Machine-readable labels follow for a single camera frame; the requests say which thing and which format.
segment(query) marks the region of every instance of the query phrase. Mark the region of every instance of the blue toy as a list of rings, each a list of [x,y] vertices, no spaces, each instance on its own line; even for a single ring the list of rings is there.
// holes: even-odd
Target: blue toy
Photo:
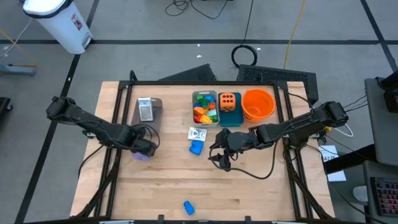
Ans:
[[[191,203],[189,201],[184,202],[184,208],[185,208],[185,211],[187,211],[188,215],[192,215],[195,213],[195,209],[193,208],[193,206],[191,205]]]
[[[201,105],[201,103],[195,103],[194,105],[193,105],[193,107],[195,108],[195,107],[202,107],[202,105]]]
[[[203,142],[197,141],[197,140],[193,140],[192,141],[192,146],[189,147],[189,151],[191,151],[192,153],[194,153],[196,155],[200,155],[202,148],[203,148]]]
[[[205,100],[207,100],[209,103],[214,103],[216,101],[212,96],[205,96]]]

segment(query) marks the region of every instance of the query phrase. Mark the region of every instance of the white bin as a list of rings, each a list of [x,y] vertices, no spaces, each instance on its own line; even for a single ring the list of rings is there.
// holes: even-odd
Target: white bin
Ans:
[[[73,0],[26,0],[24,12],[71,54],[82,54],[93,38]]]

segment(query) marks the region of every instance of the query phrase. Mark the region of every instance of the orange dice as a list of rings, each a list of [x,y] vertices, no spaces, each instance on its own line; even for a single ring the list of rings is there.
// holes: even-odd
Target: orange dice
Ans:
[[[220,111],[232,112],[235,110],[236,99],[233,93],[222,93],[220,95]]]

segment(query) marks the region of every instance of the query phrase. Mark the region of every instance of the gray floor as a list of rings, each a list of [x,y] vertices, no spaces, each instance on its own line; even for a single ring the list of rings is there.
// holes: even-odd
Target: gray floor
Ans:
[[[75,1],[87,18],[93,0]],[[124,1],[101,0],[91,31],[102,40],[157,39],[242,39],[246,28],[249,1],[232,1],[222,15],[209,20],[192,8],[181,16],[169,17],[164,8],[172,0]],[[386,40],[398,40],[395,0],[367,0]],[[195,1],[197,8],[215,15],[222,0]],[[301,6],[300,1],[254,1],[248,39],[289,39]],[[0,29],[15,38],[29,20],[16,0],[0,3]],[[33,21],[24,40],[53,39]],[[307,0],[298,27],[297,40],[377,40],[359,0]],[[148,44],[91,45],[76,68],[69,96],[84,109],[94,112],[101,82],[125,80],[133,69],[138,79],[157,80],[183,70],[209,63],[220,80],[235,80],[237,69],[230,61],[235,44]],[[0,45],[0,51],[6,45]],[[258,65],[282,68],[286,45],[252,44],[258,50]],[[0,75],[0,96],[12,98],[14,110],[0,129],[0,217],[13,223],[24,197],[50,122],[45,109],[54,95],[59,95],[70,69],[73,55],[56,44],[22,44],[36,58],[39,70],[35,78]],[[393,57],[398,46],[390,45]],[[252,56],[238,51],[237,60],[251,63]],[[14,50],[1,63],[32,63]],[[377,45],[293,45],[287,68],[315,72],[320,101],[350,103],[364,95],[363,80],[392,73],[380,44]],[[373,142],[366,108],[349,114],[353,138],[340,133],[330,135],[341,143],[358,149]],[[59,125],[50,146],[26,222],[67,218],[77,183],[77,169],[83,159],[86,138],[77,127]],[[337,145],[341,152],[349,150]],[[361,182],[362,170],[346,171],[349,181],[335,186],[342,191]],[[337,217],[363,221],[332,194]]]

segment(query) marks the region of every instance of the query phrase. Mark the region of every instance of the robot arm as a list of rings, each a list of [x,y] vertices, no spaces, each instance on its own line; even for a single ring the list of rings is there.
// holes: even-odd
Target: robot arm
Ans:
[[[209,158],[220,162],[220,167],[230,168],[229,156],[243,153],[249,149],[265,149],[271,147],[283,135],[289,135],[290,145],[303,147],[308,138],[325,127],[332,128],[343,126],[348,120],[340,103],[326,102],[312,109],[311,112],[285,121],[280,124],[264,124],[249,128],[248,133],[231,133],[224,128],[216,135],[216,142],[210,149],[223,148],[224,155]]]
[[[118,147],[139,152],[145,156],[153,156],[156,145],[144,139],[146,129],[143,126],[109,123],[76,105],[67,97],[53,97],[47,108],[47,118],[66,124],[75,124],[97,137],[100,144],[107,147]]]

